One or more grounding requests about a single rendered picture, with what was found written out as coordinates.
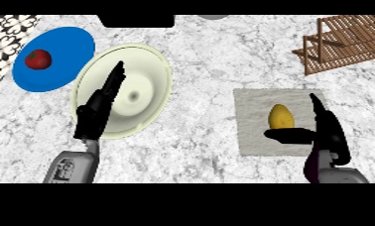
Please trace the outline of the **cream round plate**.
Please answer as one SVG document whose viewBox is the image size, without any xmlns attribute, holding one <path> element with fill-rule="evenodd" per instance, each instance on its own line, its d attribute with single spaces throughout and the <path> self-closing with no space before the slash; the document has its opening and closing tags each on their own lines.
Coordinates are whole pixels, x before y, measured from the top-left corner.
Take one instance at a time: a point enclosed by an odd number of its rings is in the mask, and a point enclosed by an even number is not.
<svg viewBox="0 0 375 226">
<path fill-rule="evenodd" d="M 144 44 L 122 44 L 106 49 L 85 64 L 70 90 L 70 114 L 101 88 L 109 72 L 122 61 L 125 79 L 112 102 L 100 137 L 121 139 L 138 132 L 158 117 L 171 86 L 171 68 L 161 52 Z"/>
</svg>

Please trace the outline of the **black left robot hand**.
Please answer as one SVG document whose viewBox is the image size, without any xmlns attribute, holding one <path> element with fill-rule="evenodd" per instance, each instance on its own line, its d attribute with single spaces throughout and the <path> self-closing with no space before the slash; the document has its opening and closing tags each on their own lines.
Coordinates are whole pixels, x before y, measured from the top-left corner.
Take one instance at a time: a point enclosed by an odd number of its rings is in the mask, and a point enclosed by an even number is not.
<svg viewBox="0 0 375 226">
<path fill-rule="evenodd" d="M 76 109 L 78 124 L 75 139 L 97 140 L 107 122 L 110 105 L 125 79 L 122 61 L 119 61 L 106 77 L 101 89 L 93 92 L 88 102 Z"/>
</svg>

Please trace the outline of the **black appliance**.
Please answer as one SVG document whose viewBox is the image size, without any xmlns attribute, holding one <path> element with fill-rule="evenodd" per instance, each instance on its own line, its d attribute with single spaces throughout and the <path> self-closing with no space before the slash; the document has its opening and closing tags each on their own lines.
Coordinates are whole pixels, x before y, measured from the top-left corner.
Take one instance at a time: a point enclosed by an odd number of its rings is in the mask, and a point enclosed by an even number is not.
<svg viewBox="0 0 375 226">
<path fill-rule="evenodd" d="M 171 28 L 172 15 L 99 15 L 99 20 L 107 28 Z"/>
</svg>

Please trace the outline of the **black and white patterned cloth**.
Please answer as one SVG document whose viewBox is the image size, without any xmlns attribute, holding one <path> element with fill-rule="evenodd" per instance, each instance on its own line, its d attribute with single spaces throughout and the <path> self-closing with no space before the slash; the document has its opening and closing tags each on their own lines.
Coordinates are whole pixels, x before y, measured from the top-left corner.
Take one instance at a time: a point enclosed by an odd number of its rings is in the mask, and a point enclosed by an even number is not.
<svg viewBox="0 0 375 226">
<path fill-rule="evenodd" d="M 0 15 L 0 80 L 10 70 L 39 19 L 39 15 Z"/>
</svg>

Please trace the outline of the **blue round plate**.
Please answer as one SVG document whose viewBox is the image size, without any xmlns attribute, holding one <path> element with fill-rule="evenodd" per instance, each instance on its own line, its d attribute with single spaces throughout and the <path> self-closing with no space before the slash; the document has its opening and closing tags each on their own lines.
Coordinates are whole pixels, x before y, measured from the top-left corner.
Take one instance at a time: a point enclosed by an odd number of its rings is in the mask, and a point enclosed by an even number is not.
<svg viewBox="0 0 375 226">
<path fill-rule="evenodd" d="M 51 65 L 34 70 L 26 66 L 26 55 L 34 50 L 51 56 Z M 17 86 L 31 92 L 51 91 L 75 78 L 94 56 L 94 38 L 78 27 L 62 27 L 42 33 L 22 48 L 13 62 L 11 76 Z"/>
</svg>

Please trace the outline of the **brown wooden tiered shelf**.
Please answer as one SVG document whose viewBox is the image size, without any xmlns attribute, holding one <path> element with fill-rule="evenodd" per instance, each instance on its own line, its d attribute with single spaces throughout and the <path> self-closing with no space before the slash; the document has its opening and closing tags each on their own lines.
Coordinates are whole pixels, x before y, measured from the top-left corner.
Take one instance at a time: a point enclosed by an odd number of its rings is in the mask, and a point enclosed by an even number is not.
<svg viewBox="0 0 375 226">
<path fill-rule="evenodd" d="M 316 34 L 302 37 L 302 48 L 290 52 L 305 75 L 375 59 L 375 15 L 317 18 Z"/>
</svg>

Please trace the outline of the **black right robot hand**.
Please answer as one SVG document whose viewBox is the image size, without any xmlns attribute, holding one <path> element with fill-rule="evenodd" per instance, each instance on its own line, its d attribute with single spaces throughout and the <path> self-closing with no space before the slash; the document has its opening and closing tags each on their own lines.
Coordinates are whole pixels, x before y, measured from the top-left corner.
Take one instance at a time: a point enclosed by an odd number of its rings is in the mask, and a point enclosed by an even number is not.
<svg viewBox="0 0 375 226">
<path fill-rule="evenodd" d="M 344 131 L 333 113 L 324 109 L 323 104 L 313 93 L 308 94 L 316 130 L 304 128 L 267 129 L 264 135 L 282 144 L 317 145 L 321 150 L 336 154 L 332 163 L 344 166 L 349 163 L 351 156 Z"/>
</svg>

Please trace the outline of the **yellow lemon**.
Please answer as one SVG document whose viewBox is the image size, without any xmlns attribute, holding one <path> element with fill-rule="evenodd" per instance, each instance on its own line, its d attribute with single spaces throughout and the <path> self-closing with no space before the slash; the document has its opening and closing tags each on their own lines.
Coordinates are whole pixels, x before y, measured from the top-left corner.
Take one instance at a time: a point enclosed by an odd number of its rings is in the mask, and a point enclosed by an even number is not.
<svg viewBox="0 0 375 226">
<path fill-rule="evenodd" d="M 268 124 L 271 129 L 292 128 L 293 118 L 287 108 L 276 104 L 268 115 Z"/>
</svg>

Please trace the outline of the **grey placemat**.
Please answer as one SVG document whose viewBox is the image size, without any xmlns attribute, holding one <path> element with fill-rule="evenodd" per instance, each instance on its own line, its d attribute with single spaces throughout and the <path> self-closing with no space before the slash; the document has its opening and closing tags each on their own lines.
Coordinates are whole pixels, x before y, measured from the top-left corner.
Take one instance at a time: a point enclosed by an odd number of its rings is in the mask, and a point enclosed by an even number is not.
<svg viewBox="0 0 375 226">
<path fill-rule="evenodd" d="M 316 130 L 310 93 L 316 95 L 321 104 L 326 104 L 323 93 L 317 89 L 234 89 L 237 139 L 242 156 L 305 157 L 308 155 L 310 145 L 283 145 L 264 136 L 264 131 L 270 128 L 268 116 L 276 104 L 283 105 L 289 110 L 295 128 Z"/>
</svg>

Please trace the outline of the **red tomato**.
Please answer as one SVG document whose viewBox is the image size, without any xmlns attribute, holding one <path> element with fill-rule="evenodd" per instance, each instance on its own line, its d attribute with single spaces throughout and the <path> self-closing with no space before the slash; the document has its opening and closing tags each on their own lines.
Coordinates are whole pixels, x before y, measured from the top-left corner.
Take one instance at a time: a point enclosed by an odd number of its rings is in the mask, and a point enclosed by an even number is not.
<svg viewBox="0 0 375 226">
<path fill-rule="evenodd" d="M 51 65 L 51 55 L 44 50 L 34 50 L 25 57 L 25 65 L 34 69 L 45 69 Z"/>
</svg>

